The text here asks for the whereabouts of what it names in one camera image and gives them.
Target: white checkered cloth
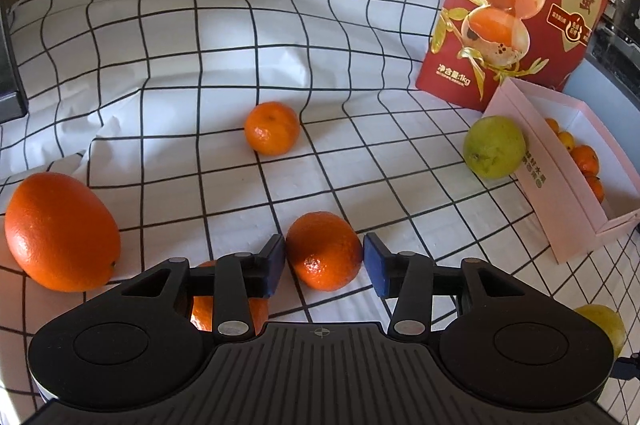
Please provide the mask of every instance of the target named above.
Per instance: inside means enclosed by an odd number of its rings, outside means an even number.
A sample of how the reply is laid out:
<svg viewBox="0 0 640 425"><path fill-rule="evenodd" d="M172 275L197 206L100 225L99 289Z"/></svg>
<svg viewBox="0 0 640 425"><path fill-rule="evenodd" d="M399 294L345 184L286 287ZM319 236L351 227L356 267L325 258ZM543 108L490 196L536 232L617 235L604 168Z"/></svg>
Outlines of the white checkered cloth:
<svg viewBox="0 0 640 425"><path fill-rule="evenodd" d="M557 265L519 185L482 182L460 155L479 113L418 92L443 0L22 0L12 40L30 114L0 127L0 211L20 181L55 170L86 182L115 217L114 279L173 256L191 264L258 251L299 215L327 210L392 251L457 266L480 257L570 307L618 309L640 350L638 234ZM300 112L293 151L256 156L242 122L257 102ZM42 405L26 348L47 321L95 293L47 291L0 249L0 420ZM436 297L434 328L454 315ZM335 293L286 269L281 321L381 321L364 269ZM610 381L601 403L625 424L640 383Z"/></svg>

